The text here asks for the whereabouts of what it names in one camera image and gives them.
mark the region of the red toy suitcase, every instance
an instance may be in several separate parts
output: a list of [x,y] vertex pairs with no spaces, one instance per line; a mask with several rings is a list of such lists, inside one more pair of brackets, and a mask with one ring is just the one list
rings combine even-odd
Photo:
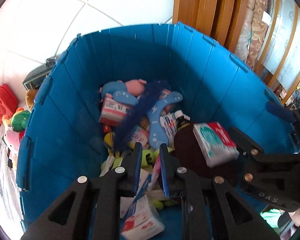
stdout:
[[0,124],[2,116],[6,114],[9,118],[16,112],[18,99],[7,84],[0,86]]

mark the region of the green cloth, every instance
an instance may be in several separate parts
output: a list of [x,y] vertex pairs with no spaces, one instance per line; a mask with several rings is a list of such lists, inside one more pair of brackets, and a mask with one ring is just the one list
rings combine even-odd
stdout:
[[267,223],[273,228],[276,233],[280,233],[280,229],[278,227],[278,220],[281,216],[281,213],[278,209],[271,209],[267,212],[260,213],[260,216],[267,221]]

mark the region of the floor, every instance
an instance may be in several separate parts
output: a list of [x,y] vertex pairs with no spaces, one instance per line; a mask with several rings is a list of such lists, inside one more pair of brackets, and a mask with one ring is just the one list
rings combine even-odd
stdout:
[[26,75],[77,33],[171,23],[173,0],[7,0],[0,9],[0,84],[24,100]]

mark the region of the feather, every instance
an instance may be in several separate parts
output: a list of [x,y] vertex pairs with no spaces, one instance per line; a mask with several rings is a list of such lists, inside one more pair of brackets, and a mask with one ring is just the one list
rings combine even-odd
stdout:
[[120,151],[121,147],[127,145],[128,141],[131,140],[135,127],[159,100],[162,90],[166,87],[167,82],[164,80],[145,84],[145,90],[140,96],[138,103],[127,111],[120,125],[114,131],[113,153]]

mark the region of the brown bottle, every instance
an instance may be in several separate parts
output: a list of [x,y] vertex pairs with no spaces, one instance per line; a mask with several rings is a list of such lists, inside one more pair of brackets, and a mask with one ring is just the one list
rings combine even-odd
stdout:
[[177,119],[177,130],[178,131],[190,124],[190,121],[185,119],[183,112],[181,110],[176,111],[174,113],[174,117]]

